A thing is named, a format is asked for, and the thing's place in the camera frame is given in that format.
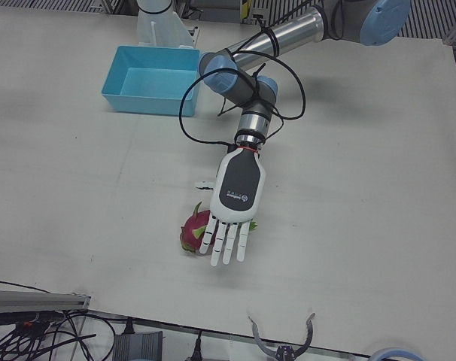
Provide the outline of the white grey robot hand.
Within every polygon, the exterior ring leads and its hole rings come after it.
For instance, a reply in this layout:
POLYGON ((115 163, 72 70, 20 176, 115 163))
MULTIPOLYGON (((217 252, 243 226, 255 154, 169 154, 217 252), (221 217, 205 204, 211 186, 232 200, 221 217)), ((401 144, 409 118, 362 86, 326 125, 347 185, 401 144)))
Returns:
POLYGON ((245 259, 250 225, 259 208, 265 179, 259 154, 250 147, 237 147, 221 160, 199 249, 205 254, 212 248, 212 266, 229 264, 234 250, 239 262, 245 259))

